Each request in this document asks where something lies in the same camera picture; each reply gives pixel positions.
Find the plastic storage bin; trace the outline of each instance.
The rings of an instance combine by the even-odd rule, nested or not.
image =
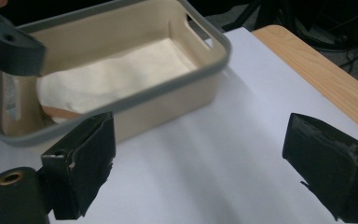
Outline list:
[[[189,27],[187,16],[212,39],[205,44]],[[20,27],[48,49],[44,69],[34,77],[13,77],[14,114],[5,107],[5,83],[0,71],[0,139],[26,147],[64,134],[79,122],[106,111],[115,114],[117,142],[169,119],[206,105],[214,98],[221,70],[227,65],[228,40],[182,0],[123,0]],[[109,105],[56,124],[38,102],[40,76],[98,61],[108,55],[169,38],[196,69],[142,89]]]

